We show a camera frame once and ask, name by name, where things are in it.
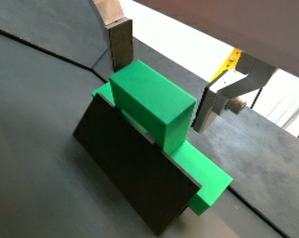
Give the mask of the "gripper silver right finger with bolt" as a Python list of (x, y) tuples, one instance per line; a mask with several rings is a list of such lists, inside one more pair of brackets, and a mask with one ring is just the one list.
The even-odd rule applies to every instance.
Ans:
[(203, 98), (192, 122), (193, 130), (199, 133), (211, 126), (224, 110), (229, 110), (235, 114), (240, 113), (247, 102), (239, 96), (267, 85), (276, 72), (275, 66), (245, 52), (241, 52), (240, 57), (236, 58), (233, 69), (241, 74), (240, 79), (225, 80), (228, 70), (224, 69), (203, 91)]

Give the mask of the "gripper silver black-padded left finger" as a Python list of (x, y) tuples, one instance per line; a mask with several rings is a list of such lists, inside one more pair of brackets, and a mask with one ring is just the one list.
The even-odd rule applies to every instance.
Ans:
[(132, 63), (132, 20), (125, 17), (120, 0), (92, 0), (104, 22), (109, 39), (113, 70)]

